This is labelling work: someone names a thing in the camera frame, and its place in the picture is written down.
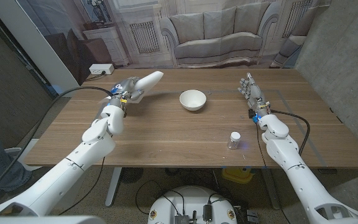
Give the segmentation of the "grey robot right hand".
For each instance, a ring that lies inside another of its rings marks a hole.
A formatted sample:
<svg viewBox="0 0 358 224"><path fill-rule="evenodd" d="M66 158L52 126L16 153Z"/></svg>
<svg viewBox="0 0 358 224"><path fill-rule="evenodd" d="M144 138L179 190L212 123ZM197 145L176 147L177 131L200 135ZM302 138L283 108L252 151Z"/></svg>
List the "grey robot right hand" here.
<svg viewBox="0 0 358 224"><path fill-rule="evenodd" d="M250 72L247 72L245 78L241 78L240 87L237 89L247 100L250 109L255 113L257 119L270 113L270 103L266 100L264 94L256 84Z"/></svg>

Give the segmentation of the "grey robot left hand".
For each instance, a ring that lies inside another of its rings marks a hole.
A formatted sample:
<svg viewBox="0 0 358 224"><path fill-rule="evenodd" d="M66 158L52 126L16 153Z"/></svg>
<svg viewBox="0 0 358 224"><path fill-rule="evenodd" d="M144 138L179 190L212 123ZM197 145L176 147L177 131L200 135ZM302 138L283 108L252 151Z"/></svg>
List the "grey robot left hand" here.
<svg viewBox="0 0 358 224"><path fill-rule="evenodd" d="M123 108L126 103L138 103L145 90L136 88L139 77L130 77L116 83L111 89L112 96L108 97L109 104Z"/></svg>

